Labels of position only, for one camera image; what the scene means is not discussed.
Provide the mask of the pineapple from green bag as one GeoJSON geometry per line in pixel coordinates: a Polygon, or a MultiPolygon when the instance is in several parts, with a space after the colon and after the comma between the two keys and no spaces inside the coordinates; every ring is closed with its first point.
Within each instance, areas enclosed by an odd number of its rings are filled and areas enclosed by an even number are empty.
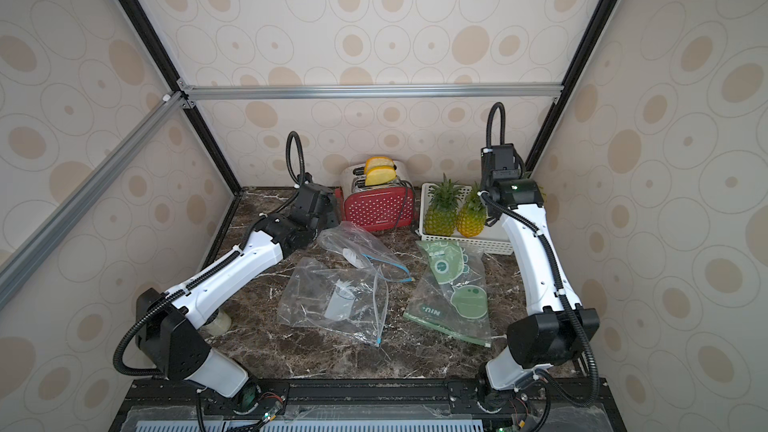
{"type": "Polygon", "coordinates": [[[461,186],[443,175],[432,189],[432,196],[422,221],[427,235],[451,236],[457,225],[461,186]]]}

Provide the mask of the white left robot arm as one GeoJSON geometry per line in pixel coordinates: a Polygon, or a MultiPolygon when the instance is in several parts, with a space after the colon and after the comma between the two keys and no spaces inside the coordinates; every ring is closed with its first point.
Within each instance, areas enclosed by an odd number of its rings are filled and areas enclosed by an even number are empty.
{"type": "Polygon", "coordinates": [[[295,131],[287,137],[285,158],[294,193],[284,204],[260,215],[239,244],[201,272],[138,298],[136,321],[113,354],[118,373],[191,382],[232,400],[241,413],[255,406],[261,393],[257,379],[207,343],[200,330],[253,279],[340,222],[334,192],[307,172],[295,131]]]}

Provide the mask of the clear bag blue zipper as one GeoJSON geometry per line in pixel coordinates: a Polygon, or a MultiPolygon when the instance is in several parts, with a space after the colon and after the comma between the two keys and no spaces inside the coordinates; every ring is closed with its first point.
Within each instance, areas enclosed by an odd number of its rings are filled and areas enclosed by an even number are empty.
{"type": "Polygon", "coordinates": [[[328,252],[341,255],[357,269],[372,268],[388,282],[412,282],[410,270],[378,238],[360,226],[342,221],[319,233],[317,242],[328,252]]]}

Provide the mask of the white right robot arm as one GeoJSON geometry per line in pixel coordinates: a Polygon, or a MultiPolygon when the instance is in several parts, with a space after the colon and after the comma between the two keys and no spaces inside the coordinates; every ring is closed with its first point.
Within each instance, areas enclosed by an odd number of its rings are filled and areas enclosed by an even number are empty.
{"type": "Polygon", "coordinates": [[[505,130],[493,123],[506,121],[497,102],[486,122],[481,151],[481,187],[477,192],[494,225],[502,227],[513,247],[525,289],[524,318],[508,326],[507,345],[486,363],[482,377],[487,394],[521,392],[541,384],[577,407],[589,407],[598,397],[600,377],[591,339],[600,319],[587,308],[566,279],[551,241],[544,197],[527,176],[515,146],[505,140],[505,130]],[[588,392],[576,396],[550,374],[550,368],[583,358],[590,381],[588,392]]]}

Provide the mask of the green printed zip-top bag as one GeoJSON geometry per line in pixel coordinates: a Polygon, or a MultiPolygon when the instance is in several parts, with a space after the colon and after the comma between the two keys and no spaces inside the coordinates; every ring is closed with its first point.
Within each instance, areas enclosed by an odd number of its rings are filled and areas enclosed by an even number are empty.
{"type": "Polygon", "coordinates": [[[426,269],[404,317],[452,338],[489,348],[494,333],[483,252],[452,240],[417,243],[426,269]]]}

